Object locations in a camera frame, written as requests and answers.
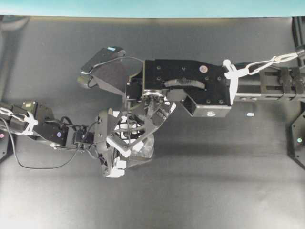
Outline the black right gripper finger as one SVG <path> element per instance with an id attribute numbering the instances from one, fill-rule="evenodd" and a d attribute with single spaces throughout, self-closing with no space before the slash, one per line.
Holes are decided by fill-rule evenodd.
<path id="1" fill-rule="evenodd" d="M 147 139 L 156 132 L 175 110 L 174 102 L 141 102 L 133 107 L 124 107 L 115 117 L 110 116 L 106 142 L 129 157 L 139 152 Z"/>

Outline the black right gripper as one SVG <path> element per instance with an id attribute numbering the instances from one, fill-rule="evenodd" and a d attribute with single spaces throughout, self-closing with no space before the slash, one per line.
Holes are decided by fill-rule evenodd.
<path id="1" fill-rule="evenodd" d="M 227 70 L 194 60 L 145 60 L 130 77 L 122 108 L 115 118 L 112 140 L 145 142 L 144 102 L 180 102 L 192 117 L 225 117 L 231 110 Z"/>

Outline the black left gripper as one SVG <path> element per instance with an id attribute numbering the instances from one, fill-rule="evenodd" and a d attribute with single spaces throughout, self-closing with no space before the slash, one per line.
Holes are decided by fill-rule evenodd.
<path id="1" fill-rule="evenodd" d="M 96 117 L 94 144 L 102 168 L 102 175 L 107 178 L 119 178 L 125 175 L 126 160 L 115 159 L 113 147 L 107 143 L 110 133 L 110 119 L 114 117 L 112 130 L 129 130 L 127 111 L 113 111 L 111 108 L 102 110 Z"/>

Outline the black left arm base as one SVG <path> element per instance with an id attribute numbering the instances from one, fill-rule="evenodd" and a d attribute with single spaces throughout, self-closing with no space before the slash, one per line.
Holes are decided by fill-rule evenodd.
<path id="1" fill-rule="evenodd" d="M 0 162 L 12 155 L 11 139 L 8 132 L 0 131 Z"/>

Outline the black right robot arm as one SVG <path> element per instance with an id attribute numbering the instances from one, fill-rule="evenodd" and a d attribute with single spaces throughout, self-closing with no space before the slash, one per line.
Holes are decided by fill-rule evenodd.
<path id="1" fill-rule="evenodd" d="M 305 99 L 305 75 L 273 61 L 213 65 L 146 60 L 125 87 L 123 109 L 108 125 L 106 144 L 124 157 L 140 151 L 180 103 L 192 117 L 225 117 L 234 102 Z"/>

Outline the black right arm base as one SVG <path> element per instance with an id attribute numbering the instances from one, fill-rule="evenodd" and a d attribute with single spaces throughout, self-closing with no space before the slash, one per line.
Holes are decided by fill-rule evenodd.
<path id="1" fill-rule="evenodd" d="M 292 25 L 295 47 L 298 51 L 305 50 L 305 18 L 293 17 Z M 297 58 L 298 67 L 292 68 L 295 99 L 300 103 L 300 114 L 291 124 L 292 152 L 289 156 L 301 167 L 305 167 L 305 54 Z"/>

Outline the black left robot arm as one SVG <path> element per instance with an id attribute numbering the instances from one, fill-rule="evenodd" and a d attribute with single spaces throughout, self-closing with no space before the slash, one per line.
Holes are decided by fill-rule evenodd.
<path id="1" fill-rule="evenodd" d="M 98 148 L 97 128 L 104 123 L 99 116 L 90 125 L 77 125 L 67 116 L 54 117 L 53 111 L 36 101 L 24 102 L 22 106 L 2 102 L 0 104 L 0 131 L 7 133 L 17 164 L 28 170 L 55 170 L 70 164 L 78 153 L 88 153 L 98 160 L 105 177 L 119 178 L 125 175 L 129 166 L 119 150 L 106 143 L 106 152 Z M 27 166 L 20 161 L 14 137 L 26 136 L 36 142 L 46 144 L 54 150 L 72 152 L 71 157 L 56 166 Z"/>

